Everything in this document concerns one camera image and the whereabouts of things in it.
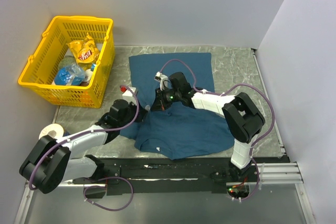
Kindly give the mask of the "blue t-shirt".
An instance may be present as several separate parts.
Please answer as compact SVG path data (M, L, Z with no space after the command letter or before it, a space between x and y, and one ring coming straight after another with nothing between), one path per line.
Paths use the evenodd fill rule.
M129 57L132 86L137 88L142 107L152 105L159 83L155 74L167 76L182 72L190 84L213 92L212 55L206 53L143 54ZM149 112L144 121L132 123L120 134L135 141L142 152L162 154L169 159L182 159L219 153L234 145L226 120L206 110L173 103L165 111Z

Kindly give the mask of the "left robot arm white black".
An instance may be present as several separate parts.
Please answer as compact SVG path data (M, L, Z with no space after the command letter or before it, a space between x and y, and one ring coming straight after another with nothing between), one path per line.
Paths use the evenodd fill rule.
M67 180L86 178L98 183L105 175L104 162L93 155L76 155L110 143L122 129L142 122L146 114L147 110L135 102L115 100L109 112L88 129L58 140L41 137L19 168L19 174L29 181L31 190L44 194Z

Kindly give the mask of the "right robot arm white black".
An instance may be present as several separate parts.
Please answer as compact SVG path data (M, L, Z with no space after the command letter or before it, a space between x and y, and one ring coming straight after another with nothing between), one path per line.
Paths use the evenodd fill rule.
M265 124L264 116L249 95L244 92L238 95L216 95L205 89L197 91L182 72L169 77L157 72L154 80L160 86L155 89L151 111L164 111L173 103L180 102L186 107L211 111L225 118L235 141L229 174L235 181L243 180L251 165L252 143Z

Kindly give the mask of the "small white bottle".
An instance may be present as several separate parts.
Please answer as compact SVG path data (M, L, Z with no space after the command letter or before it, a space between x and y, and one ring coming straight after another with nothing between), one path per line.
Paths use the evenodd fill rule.
M93 71L95 70L95 67L96 67L96 64L93 63L90 66L90 68L85 71L86 76L85 76L84 82L90 82L91 77L93 75Z

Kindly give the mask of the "blue plastic bag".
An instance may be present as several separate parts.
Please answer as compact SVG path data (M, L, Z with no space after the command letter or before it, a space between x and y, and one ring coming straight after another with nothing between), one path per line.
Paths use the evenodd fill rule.
M54 83L58 86L79 86L85 77L85 71L79 65L73 63L57 72Z

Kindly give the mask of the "toilet paper roll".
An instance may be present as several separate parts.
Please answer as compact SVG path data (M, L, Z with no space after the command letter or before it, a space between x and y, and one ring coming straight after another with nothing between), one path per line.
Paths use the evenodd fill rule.
M53 123L47 125L41 130L39 139L46 135L49 135L50 137L58 140L64 136L68 136L69 132L66 131L60 124Z

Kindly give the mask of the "yellow snack bag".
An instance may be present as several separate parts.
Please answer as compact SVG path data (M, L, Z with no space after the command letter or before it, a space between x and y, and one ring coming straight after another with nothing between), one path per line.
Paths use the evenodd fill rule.
M95 40L89 33L82 40L73 40L67 43L71 53L75 57L78 64L95 63L100 55L100 50L97 48Z

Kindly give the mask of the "yellow plastic basket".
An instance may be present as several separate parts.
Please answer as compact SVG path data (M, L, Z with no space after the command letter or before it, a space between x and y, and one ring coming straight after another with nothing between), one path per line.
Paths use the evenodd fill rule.
M92 16L55 16L42 34L35 52L18 78L18 84L29 88L54 105L99 108L115 57L113 20ZM68 50L67 44L83 39L87 34L101 44L100 56L89 84L58 86L52 82L58 64Z

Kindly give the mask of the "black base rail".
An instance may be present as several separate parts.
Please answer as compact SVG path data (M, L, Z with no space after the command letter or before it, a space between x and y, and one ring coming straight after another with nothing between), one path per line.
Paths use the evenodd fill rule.
M107 194L135 193L184 193L210 191L225 194L229 183L246 180L256 182L255 166L238 172L228 157L186 158L103 158L104 171L99 178L73 179L74 184L98 184L107 186Z

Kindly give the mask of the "aluminium frame rail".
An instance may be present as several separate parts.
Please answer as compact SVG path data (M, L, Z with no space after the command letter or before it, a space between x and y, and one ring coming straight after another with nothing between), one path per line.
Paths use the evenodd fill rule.
M259 188L262 185L294 184L306 223L316 223L312 207L297 163L258 164L260 172ZM25 183L24 193L14 223L24 223L34 192Z

